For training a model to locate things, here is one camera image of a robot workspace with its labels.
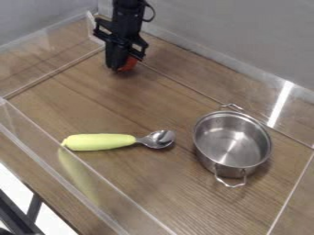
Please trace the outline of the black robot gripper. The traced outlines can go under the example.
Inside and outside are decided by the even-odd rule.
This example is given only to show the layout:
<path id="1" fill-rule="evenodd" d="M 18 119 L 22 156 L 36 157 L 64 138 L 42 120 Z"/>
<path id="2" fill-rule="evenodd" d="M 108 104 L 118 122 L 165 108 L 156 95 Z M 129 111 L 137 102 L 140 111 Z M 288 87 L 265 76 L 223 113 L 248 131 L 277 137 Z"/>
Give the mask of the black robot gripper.
<path id="1" fill-rule="evenodd" d="M 137 61 L 145 56 L 148 43 L 140 36 L 136 27 L 120 27 L 117 23 L 96 17 L 93 36 L 105 43 L 105 64 L 113 71 L 118 71 L 126 62 L 126 57 L 132 56 Z"/>

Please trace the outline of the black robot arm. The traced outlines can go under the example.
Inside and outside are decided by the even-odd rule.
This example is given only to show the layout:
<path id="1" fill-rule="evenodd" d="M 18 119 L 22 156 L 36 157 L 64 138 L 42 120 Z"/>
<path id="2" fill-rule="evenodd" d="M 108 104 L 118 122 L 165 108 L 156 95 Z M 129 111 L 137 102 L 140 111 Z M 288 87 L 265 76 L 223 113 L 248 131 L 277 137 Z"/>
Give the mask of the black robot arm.
<path id="1" fill-rule="evenodd" d="M 105 64 L 114 72 L 129 71 L 142 60 L 148 43 L 140 36 L 141 23 L 154 16 L 145 0 L 112 0 L 112 20 L 94 18 L 93 36 L 105 43 Z"/>

